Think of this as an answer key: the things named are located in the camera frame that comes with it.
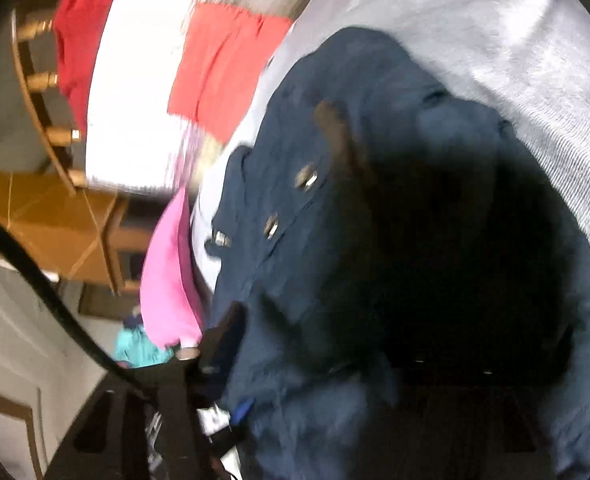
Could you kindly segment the teal garment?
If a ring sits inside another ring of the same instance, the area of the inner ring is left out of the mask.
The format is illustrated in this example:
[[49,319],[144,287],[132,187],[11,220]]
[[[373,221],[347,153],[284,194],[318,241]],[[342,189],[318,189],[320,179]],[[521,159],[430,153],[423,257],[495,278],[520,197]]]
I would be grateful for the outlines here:
[[173,348],[159,348],[148,338],[142,316],[129,315],[117,334],[115,361],[125,368],[164,364],[173,357]]

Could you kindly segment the dark red hanging garment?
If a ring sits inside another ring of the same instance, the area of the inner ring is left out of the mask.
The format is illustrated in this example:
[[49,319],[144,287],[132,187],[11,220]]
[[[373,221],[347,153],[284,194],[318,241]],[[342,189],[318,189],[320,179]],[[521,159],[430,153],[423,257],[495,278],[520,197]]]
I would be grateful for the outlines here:
[[112,0],[60,0],[54,20],[57,84],[77,127],[88,128],[88,105],[98,47]]

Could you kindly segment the navy blue jacket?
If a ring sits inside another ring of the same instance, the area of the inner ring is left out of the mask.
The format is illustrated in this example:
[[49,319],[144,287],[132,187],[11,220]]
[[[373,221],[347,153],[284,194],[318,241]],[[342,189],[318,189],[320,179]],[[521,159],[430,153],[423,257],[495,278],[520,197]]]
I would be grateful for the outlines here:
[[226,165],[247,479],[590,477],[590,244],[509,122],[336,32]]

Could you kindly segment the silver foil insulated mat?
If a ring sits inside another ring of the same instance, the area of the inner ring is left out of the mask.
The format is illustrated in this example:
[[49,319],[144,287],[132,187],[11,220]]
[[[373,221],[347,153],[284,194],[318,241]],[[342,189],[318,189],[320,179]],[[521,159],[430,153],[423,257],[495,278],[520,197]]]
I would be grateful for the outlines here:
[[112,0],[89,95],[89,186],[169,194],[190,177],[205,133],[167,107],[196,3],[296,18],[308,1]]

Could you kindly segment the bright red folded cloth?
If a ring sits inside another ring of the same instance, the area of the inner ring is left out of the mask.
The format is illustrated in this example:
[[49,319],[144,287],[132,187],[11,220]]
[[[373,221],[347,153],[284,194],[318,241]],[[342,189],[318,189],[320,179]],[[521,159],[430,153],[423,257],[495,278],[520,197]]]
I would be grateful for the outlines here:
[[224,3],[197,3],[186,32],[168,113],[229,143],[258,79],[286,37],[290,18]]

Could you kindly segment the grey knit bed sheet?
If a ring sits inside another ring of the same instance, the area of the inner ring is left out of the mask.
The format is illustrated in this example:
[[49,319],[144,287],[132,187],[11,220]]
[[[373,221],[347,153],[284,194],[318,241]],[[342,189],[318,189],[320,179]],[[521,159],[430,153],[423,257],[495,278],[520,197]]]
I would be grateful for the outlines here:
[[311,0],[261,74],[233,148],[255,142],[292,66],[349,26],[387,32],[452,93],[508,119],[590,240],[590,15],[578,0]]

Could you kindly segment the pink cloth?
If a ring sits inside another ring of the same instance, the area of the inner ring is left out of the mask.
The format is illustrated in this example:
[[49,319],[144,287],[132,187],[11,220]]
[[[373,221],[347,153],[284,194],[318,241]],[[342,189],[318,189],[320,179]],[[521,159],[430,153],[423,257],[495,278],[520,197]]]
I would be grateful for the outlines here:
[[159,348],[196,347],[203,336],[203,306],[194,281],[190,204],[180,188],[157,222],[140,281],[144,330]]

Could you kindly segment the wooden chair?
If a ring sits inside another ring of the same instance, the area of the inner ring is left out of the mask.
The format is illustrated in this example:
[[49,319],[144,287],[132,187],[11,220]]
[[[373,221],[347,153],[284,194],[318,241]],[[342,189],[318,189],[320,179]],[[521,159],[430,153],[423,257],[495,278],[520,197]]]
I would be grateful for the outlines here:
[[60,91],[57,70],[37,70],[38,39],[55,39],[62,0],[19,0],[10,14],[10,52],[22,109],[45,150],[31,171],[0,171],[0,224],[42,270],[61,278],[105,285],[117,295],[140,286],[152,231],[127,226],[135,201],[116,191],[94,191],[74,150],[86,140],[77,127],[56,122],[46,105]]

